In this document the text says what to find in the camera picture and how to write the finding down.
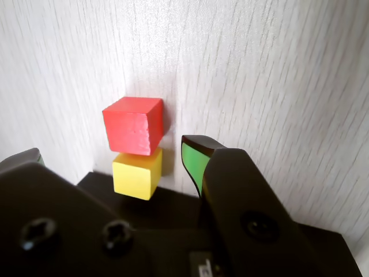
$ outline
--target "yellow cube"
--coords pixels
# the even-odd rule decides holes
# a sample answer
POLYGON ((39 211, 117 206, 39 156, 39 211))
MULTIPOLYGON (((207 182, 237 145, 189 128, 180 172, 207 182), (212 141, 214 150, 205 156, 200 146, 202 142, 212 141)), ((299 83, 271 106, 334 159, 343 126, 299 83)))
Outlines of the yellow cube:
POLYGON ((113 161, 114 191, 149 200, 161 177, 162 159, 159 147, 151 156, 119 154, 113 161))

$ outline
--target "stacked blocks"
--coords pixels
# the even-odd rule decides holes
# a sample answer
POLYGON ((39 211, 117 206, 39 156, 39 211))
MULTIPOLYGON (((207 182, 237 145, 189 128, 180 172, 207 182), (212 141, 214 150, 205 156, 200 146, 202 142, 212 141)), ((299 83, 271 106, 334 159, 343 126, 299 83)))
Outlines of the stacked blocks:
POLYGON ((107 107, 103 117, 113 161, 114 191, 149 200, 161 177, 163 101, 124 97, 107 107))

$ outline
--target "screw head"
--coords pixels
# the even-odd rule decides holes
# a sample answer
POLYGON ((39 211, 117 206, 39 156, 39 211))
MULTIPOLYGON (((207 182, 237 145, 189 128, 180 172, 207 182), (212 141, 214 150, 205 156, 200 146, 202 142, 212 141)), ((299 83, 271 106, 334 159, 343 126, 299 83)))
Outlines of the screw head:
POLYGON ((51 246, 57 234, 57 223, 50 218, 37 218, 27 223, 21 230, 20 246, 26 252, 51 246))
POLYGON ((109 222, 103 228, 102 239, 104 248, 111 254, 124 254, 131 246, 131 228, 123 220, 109 222))

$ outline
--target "white wall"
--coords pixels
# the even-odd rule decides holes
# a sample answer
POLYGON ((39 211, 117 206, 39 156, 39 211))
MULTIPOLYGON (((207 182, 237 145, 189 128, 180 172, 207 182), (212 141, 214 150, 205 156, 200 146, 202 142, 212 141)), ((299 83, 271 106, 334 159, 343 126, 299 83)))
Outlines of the white wall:
POLYGON ((3 0, 0 159, 38 147, 71 182, 110 173, 102 109, 162 97, 162 186, 195 193, 182 134, 244 148, 369 276, 368 19, 369 1, 3 0))

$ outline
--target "red wooden block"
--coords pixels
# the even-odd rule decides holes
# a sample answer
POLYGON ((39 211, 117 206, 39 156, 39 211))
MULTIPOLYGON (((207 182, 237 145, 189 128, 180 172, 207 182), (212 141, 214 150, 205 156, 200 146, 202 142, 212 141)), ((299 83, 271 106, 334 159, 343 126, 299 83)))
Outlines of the red wooden block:
POLYGON ((111 151, 149 156, 163 137, 163 101, 123 97, 103 110, 111 151))

